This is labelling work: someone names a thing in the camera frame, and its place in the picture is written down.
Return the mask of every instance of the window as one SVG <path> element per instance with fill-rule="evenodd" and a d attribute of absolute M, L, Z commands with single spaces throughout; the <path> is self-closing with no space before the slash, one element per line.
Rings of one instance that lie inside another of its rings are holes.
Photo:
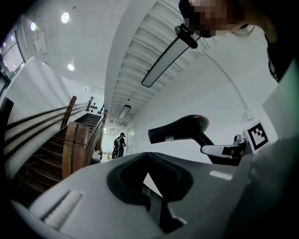
<path fill-rule="evenodd" d="M 15 32 L 7 35 L 0 46 L 0 96 L 12 78 L 25 65 Z"/>

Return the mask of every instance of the wooden staircase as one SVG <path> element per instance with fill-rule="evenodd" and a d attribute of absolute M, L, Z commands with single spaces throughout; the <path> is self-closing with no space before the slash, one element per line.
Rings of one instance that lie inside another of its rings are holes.
<path fill-rule="evenodd" d="M 75 122 L 84 123 L 90 133 L 100 116 L 85 114 Z M 67 127 L 45 142 L 19 171 L 13 181 L 12 197 L 29 207 L 46 190 L 62 180 L 62 156 Z"/>

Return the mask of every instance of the linear light fixture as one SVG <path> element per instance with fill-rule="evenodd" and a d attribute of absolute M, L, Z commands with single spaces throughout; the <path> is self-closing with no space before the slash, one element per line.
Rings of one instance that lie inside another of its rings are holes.
<path fill-rule="evenodd" d="M 127 113 L 130 111 L 130 109 L 131 109 L 131 106 L 125 105 L 118 118 L 123 119 L 127 115 Z"/>
<path fill-rule="evenodd" d="M 196 41 L 199 35 L 190 35 L 182 27 L 176 27 L 177 38 L 166 48 L 166 50 L 157 59 L 151 69 L 148 71 L 141 84 L 150 88 L 155 81 L 167 70 L 172 63 L 176 61 L 189 47 L 197 48 Z"/>

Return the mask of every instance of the hair dryer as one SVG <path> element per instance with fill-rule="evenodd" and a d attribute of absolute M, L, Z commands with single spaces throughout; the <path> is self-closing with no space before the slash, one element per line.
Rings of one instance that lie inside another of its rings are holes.
<path fill-rule="evenodd" d="M 209 120 L 201 115 L 188 115 L 168 125 L 150 129 L 151 144 L 174 140 L 195 140 L 201 146 L 201 152 L 206 154 L 212 163 L 237 166 L 244 156 L 247 143 L 236 142 L 234 145 L 215 146 L 204 134 L 209 126 Z"/>
<path fill-rule="evenodd" d="M 193 139 L 199 145 L 214 145 L 204 134 L 209 126 L 209 120 L 201 115 L 188 115 L 168 125 L 149 130 L 151 144 Z"/>

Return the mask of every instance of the person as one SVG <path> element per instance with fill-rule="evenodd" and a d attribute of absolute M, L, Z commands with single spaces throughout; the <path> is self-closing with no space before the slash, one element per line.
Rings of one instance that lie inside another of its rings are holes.
<path fill-rule="evenodd" d="M 118 158 L 123 157 L 124 147 L 127 145 L 125 144 L 124 140 L 125 134 L 121 133 L 119 137 L 114 140 L 114 149 L 118 149 Z"/>
<path fill-rule="evenodd" d="M 180 0 L 186 25 L 195 33 L 215 35 L 248 25 L 259 26 L 268 43 L 269 70 L 279 82 L 291 60 L 298 57 L 296 7 L 271 0 Z"/>

